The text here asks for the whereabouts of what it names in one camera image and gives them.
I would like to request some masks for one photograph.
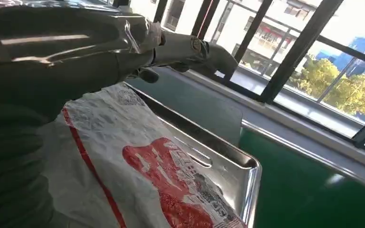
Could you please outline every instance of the stainless steel tray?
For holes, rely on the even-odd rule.
[[[130,86],[185,147],[247,227],[254,225],[261,165],[251,155]]]

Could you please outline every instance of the plastic wrap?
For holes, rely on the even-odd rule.
[[[68,102],[41,129],[55,208],[94,228],[241,228],[219,189],[124,84]]]

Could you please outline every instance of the building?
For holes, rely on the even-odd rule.
[[[272,76],[321,0],[274,0],[246,50],[241,64],[262,76]],[[190,34],[202,0],[169,0],[161,25],[170,31]],[[205,40],[235,54],[262,0],[221,0]],[[154,18],[156,0],[132,0],[131,8]]]

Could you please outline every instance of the red stripe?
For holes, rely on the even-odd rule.
[[[68,126],[70,128],[70,132],[72,133],[72,137],[76,142],[76,146],[79,149],[80,155],[82,156],[83,160],[85,161],[87,167],[92,172],[93,176],[96,178],[101,189],[103,189],[103,192],[107,197],[108,203],[110,204],[110,207],[113,210],[115,218],[118,220],[120,227],[126,228],[124,218],[122,217],[122,214],[118,209],[117,203],[114,201],[114,198],[111,195],[111,192],[108,190],[108,188],[104,185],[104,183],[101,181],[100,177],[98,176],[98,173],[97,173],[92,161],[90,160],[89,154],[87,153],[85,147],[83,146],[82,140],[80,139],[80,136],[77,133],[77,129],[73,125],[66,108],[62,109],[62,113],[64,114],[65,122],[68,124]]]

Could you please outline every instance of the tree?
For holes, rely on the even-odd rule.
[[[328,59],[314,60],[309,57],[301,73],[290,78],[289,85],[319,98],[339,73]],[[365,74],[343,75],[323,101],[350,115],[358,112],[365,114]]]

